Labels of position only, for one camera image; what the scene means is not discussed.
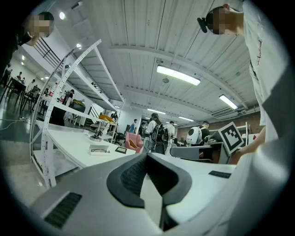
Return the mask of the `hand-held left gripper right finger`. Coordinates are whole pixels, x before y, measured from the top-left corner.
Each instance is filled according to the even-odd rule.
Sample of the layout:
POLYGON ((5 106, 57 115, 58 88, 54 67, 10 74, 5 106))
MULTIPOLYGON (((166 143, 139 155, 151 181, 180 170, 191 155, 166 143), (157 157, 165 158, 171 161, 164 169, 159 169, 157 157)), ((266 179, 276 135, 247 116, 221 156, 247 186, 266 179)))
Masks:
POLYGON ((160 222, 148 233, 217 233, 238 178, 236 165, 147 154, 147 175, 162 197, 160 222))

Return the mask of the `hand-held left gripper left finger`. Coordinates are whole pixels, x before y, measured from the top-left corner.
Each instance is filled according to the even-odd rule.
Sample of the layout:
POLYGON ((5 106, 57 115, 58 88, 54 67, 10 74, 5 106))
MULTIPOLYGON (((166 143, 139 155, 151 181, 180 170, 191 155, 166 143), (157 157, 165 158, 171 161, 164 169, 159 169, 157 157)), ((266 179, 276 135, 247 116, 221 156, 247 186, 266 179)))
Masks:
POLYGON ((81 199, 61 228, 47 222, 53 233, 63 236, 158 236, 161 229, 142 208, 127 207, 107 188, 109 173, 138 154, 83 168, 48 189, 30 209, 42 220, 70 193, 81 199))

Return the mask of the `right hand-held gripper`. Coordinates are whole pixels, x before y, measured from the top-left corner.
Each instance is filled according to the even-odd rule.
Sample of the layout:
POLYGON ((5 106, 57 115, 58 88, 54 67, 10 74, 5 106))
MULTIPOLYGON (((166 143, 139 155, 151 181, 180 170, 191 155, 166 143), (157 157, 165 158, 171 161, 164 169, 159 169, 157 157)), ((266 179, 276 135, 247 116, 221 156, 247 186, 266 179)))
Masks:
POLYGON ((218 129, 212 136, 205 138, 205 145, 200 147, 172 147, 170 154, 173 157, 197 161, 199 150, 203 153, 203 159, 214 164, 229 164, 232 154, 244 144, 242 135, 237 126, 231 122, 218 129))

